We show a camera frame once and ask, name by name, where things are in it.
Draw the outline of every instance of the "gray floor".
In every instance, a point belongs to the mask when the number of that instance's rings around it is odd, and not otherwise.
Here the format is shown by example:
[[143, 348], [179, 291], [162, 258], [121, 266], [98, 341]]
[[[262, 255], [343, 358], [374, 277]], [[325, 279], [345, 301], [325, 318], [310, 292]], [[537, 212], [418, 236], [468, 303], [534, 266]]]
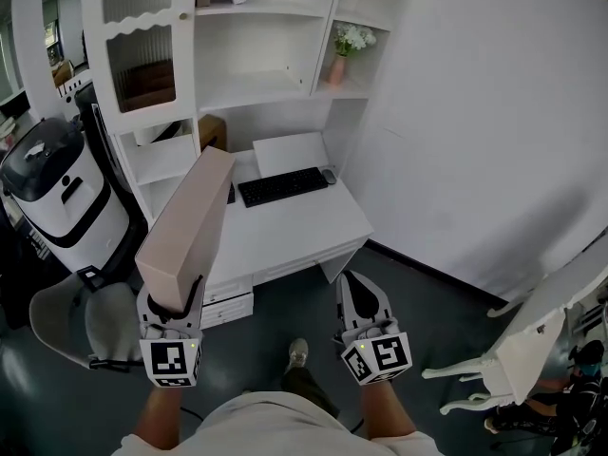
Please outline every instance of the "gray floor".
[[[444, 283], [363, 249], [350, 268], [372, 279], [389, 296], [401, 328], [408, 333], [414, 367], [394, 382], [419, 429], [435, 438], [446, 456], [544, 455], [550, 441], [535, 439], [491, 449], [497, 441], [529, 437], [513, 432], [492, 436], [482, 413], [440, 415], [449, 400], [481, 389], [456, 377], [423, 380], [423, 368], [475, 357], [488, 349], [510, 317], [488, 319], [488, 299]], [[201, 415], [244, 389], [274, 390], [286, 363], [290, 341], [306, 337], [308, 366], [342, 409], [340, 421], [360, 419], [358, 387], [336, 359], [330, 341], [337, 328], [334, 286], [320, 269], [310, 269], [256, 288], [255, 315], [205, 332], [199, 384], [183, 405]], [[559, 359], [561, 352], [556, 353]], [[40, 344], [28, 329], [3, 330], [0, 351], [0, 435], [21, 441], [36, 455], [107, 455], [135, 424], [150, 384], [144, 373], [87, 371]], [[197, 420], [182, 415], [188, 435]]]

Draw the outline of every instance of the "person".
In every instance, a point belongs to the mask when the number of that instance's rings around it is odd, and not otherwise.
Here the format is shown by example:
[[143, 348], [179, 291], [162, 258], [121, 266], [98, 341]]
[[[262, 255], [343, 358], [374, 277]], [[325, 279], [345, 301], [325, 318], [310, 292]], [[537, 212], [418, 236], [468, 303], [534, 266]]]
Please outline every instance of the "person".
[[568, 445], [584, 428], [601, 395], [600, 341], [587, 343], [574, 356], [572, 375], [559, 380], [539, 380], [538, 387], [552, 390], [537, 393], [520, 406], [498, 408], [485, 419], [485, 428], [494, 434], [521, 429], [536, 434], [561, 437], [559, 446]]
[[389, 382], [362, 388], [369, 440], [351, 434], [335, 419], [338, 409], [306, 369], [308, 352], [307, 342], [296, 339], [281, 381], [284, 391], [252, 392], [227, 402], [181, 444], [182, 389], [154, 389], [135, 431], [114, 455], [440, 456], [434, 441], [417, 431]]

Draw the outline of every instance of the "chair leg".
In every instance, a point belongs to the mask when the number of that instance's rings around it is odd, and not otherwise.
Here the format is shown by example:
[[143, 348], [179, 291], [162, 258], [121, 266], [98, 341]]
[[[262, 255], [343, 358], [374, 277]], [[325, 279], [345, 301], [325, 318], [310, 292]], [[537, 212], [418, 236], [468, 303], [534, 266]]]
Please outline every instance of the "chair leg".
[[472, 393], [468, 396], [468, 400], [487, 400], [490, 397], [489, 393]]
[[507, 314], [509, 311], [513, 311], [520, 304], [523, 304], [526, 300], [528, 300], [528, 298], [531, 295], [532, 295], [531, 292], [520, 294], [517, 297], [515, 297], [515, 299], [513, 299], [511, 302], [509, 302], [506, 306], [504, 306], [502, 309], [499, 309], [499, 310], [490, 309], [487, 312], [487, 317], [500, 317], [503, 314]]
[[475, 373], [474, 375], [464, 375], [461, 376], [458, 381], [459, 382], [471, 382], [473, 380], [479, 380], [481, 378], [484, 378], [483, 375], [481, 375], [480, 373]]
[[447, 415], [453, 409], [465, 409], [465, 410], [488, 410], [493, 407], [498, 406], [504, 397], [489, 397], [485, 400], [457, 400], [455, 402], [450, 402], [449, 404], [445, 404], [443, 407], [439, 409], [439, 411], [443, 415]]
[[450, 375], [462, 375], [463, 373], [477, 373], [484, 366], [481, 358], [473, 358], [472, 360], [462, 361], [451, 367], [445, 367], [444, 369], [431, 370], [426, 369], [422, 372], [423, 378], [440, 378], [442, 376]]

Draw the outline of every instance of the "black keyboard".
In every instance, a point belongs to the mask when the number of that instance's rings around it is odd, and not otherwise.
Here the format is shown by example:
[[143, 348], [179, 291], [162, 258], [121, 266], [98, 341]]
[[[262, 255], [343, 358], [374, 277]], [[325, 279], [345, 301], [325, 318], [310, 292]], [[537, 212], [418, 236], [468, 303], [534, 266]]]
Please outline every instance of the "black keyboard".
[[251, 180], [238, 185], [245, 206], [251, 208], [277, 200], [310, 193], [327, 187], [327, 181], [316, 167], [288, 172], [270, 178]]

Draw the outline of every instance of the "computer mouse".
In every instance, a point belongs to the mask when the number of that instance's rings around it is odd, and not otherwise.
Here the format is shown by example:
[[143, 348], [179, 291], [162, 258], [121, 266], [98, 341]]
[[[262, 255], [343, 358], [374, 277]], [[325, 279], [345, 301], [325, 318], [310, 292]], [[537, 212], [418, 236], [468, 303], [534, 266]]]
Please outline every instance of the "computer mouse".
[[331, 169], [325, 169], [323, 171], [323, 177], [329, 185], [336, 184], [338, 182], [338, 179], [335, 178], [335, 175], [333, 174]]

